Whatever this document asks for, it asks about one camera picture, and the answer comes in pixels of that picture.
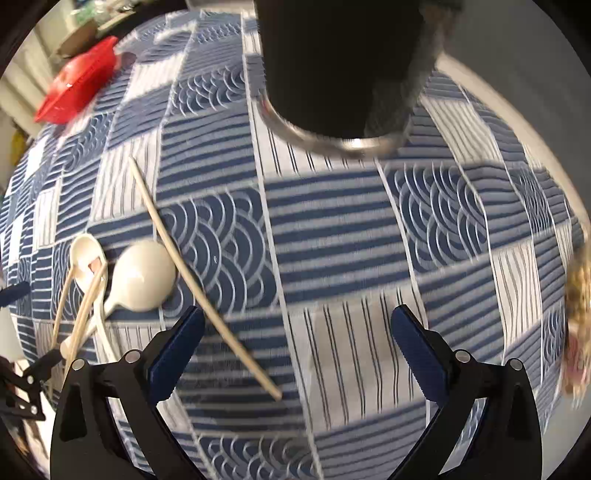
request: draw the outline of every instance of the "table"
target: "table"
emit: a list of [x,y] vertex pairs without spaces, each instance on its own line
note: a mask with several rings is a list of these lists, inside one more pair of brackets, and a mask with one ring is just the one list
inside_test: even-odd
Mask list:
[[[77,119],[43,129],[0,209],[7,282],[33,291],[11,309],[30,361],[48,349],[77,234],[99,240],[110,273],[130,243],[157,239],[128,174],[133,154],[184,259],[284,392],[274,402],[207,327],[159,405],[206,477],[387,478],[435,410],[389,335],[400,303],[452,349],[519,357],[545,429],[560,391],[564,269],[583,231],[504,121],[435,71],[395,157],[321,157],[281,141],[257,113],[251,14],[168,14],[117,48],[125,67]],[[73,286],[60,341],[81,299]],[[180,280],[158,310],[117,310],[109,333],[123,351],[142,348],[192,303]],[[96,339],[81,356],[105,359]]]

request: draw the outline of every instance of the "chopstick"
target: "chopstick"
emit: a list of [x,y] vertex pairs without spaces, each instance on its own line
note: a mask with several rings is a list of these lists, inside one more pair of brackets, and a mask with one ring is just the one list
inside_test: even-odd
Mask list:
[[[70,285],[72,280],[74,280],[74,274],[76,273],[76,266],[73,265],[71,269],[68,271],[66,275],[66,280],[64,282],[64,286],[61,289],[61,296],[60,302],[57,304],[57,311],[56,311],[56,319],[53,321],[53,332],[51,333],[51,346],[49,350],[53,350],[57,345],[57,335],[60,332],[60,323],[61,323],[61,315],[64,312],[64,306],[66,306],[66,299],[68,297],[68,292],[70,291]],[[47,383],[47,395],[49,397],[49,401],[53,396],[53,378],[49,378],[49,382]]]
[[158,215],[158,210],[156,210],[154,201],[152,200],[152,196],[144,182],[144,177],[138,168],[138,164],[131,156],[129,157],[129,168],[135,178],[139,191],[141,192],[142,199],[144,200],[146,208],[148,209],[148,213],[152,217],[152,222],[154,223],[156,230],[158,231],[158,234],[160,235],[160,238],[162,239],[162,242],[164,243],[164,246],[170,255],[170,258],[173,259],[173,262],[177,266],[181,277],[187,283],[189,289],[193,293],[193,296],[197,299],[198,304],[207,315],[207,318],[209,318],[209,321],[213,323],[213,326],[216,328],[224,342],[226,342],[226,344],[232,349],[232,352],[234,352],[234,354],[246,366],[248,371],[254,375],[260,385],[269,393],[269,395],[271,395],[275,400],[279,401],[282,397],[281,390],[273,383],[273,380],[270,379],[269,375],[267,375],[267,372],[265,372],[254,360],[254,358],[251,357],[248,351],[246,351],[244,346],[240,343],[240,341],[238,341],[236,336],[223,321],[220,314],[207,299],[203,291],[199,288],[199,285],[197,285],[193,274],[187,267],[183,257],[181,257],[180,252],[170,238],[166,227],[162,223],[162,220]]
[[107,266],[107,262],[101,265],[100,270],[95,273],[94,277],[92,277],[90,287],[88,287],[88,290],[84,295],[84,298],[82,298],[82,303],[80,304],[80,308],[78,309],[78,315],[76,316],[76,321],[74,322],[74,328],[72,330],[72,339],[70,343],[70,350],[68,351],[64,379],[67,376],[68,371],[70,370],[70,365],[76,358],[78,349],[80,348],[80,341],[82,340],[82,337],[86,330],[86,321],[88,319],[88,314],[90,313],[90,308],[92,307],[94,299],[98,295],[100,282],[102,281],[103,275],[106,273]]

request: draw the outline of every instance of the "white ceramic spoon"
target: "white ceramic spoon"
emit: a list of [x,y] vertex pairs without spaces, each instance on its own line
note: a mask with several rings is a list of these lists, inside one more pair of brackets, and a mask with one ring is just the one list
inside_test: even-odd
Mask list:
[[[88,291],[90,282],[93,278],[93,272],[89,265],[96,257],[100,258],[101,263],[107,262],[105,252],[103,252],[103,248],[101,247],[98,240],[89,233],[83,233],[77,236],[70,247],[70,268],[72,268],[74,271],[74,280],[76,281],[76,284],[84,293]],[[107,357],[109,358],[109,361],[114,361],[111,360],[111,358],[115,358],[116,354],[113,351],[113,346],[111,345],[105,330],[104,317],[101,317],[103,313],[103,301],[105,299],[106,287],[107,282],[105,277],[105,280],[100,286],[99,294],[97,295],[93,304],[94,311],[91,322],[96,323],[97,325],[100,342],[106,352]],[[87,337],[83,337],[81,345],[86,342],[86,338]],[[70,337],[68,337],[65,342],[68,342],[68,345],[70,345]],[[65,353],[68,353],[68,350],[66,348],[62,348],[60,345],[60,352],[62,355],[64,355]]]
[[[131,245],[121,254],[115,264],[111,295],[105,301],[104,313],[100,315],[100,310],[95,312],[86,327],[82,343],[97,329],[99,329],[99,335],[102,336],[100,329],[104,330],[103,321],[117,307],[133,312],[147,312],[157,308],[166,300],[175,281],[174,263],[162,245],[152,240],[141,240]],[[70,341],[71,338],[68,337],[61,343],[62,355],[68,353]],[[113,357],[108,359],[110,362],[119,360],[114,352]]]

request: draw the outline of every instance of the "screw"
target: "screw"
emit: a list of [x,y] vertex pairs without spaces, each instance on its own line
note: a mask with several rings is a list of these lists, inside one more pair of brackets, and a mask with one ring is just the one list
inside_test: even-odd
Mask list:
[[523,364],[519,360],[517,360],[516,358],[512,358],[509,361],[509,365],[511,366],[511,368],[513,370],[521,370],[523,368]]
[[131,350],[125,354],[125,361],[129,364],[136,363],[142,354],[138,350]]
[[465,350],[458,350],[456,352],[456,359],[459,362],[462,362],[463,364],[466,364],[470,361],[470,358],[472,358],[470,356],[470,354],[468,352],[466,352]]
[[86,362],[84,360],[82,360],[82,358],[74,360],[72,362],[72,370],[79,370],[80,368],[82,368],[84,366],[85,363]]

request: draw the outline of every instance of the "red container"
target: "red container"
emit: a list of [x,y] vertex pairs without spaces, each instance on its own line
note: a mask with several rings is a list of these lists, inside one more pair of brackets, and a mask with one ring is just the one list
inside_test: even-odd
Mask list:
[[70,60],[57,75],[35,122],[66,124],[90,103],[113,75],[117,37],[107,37],[89,51]]

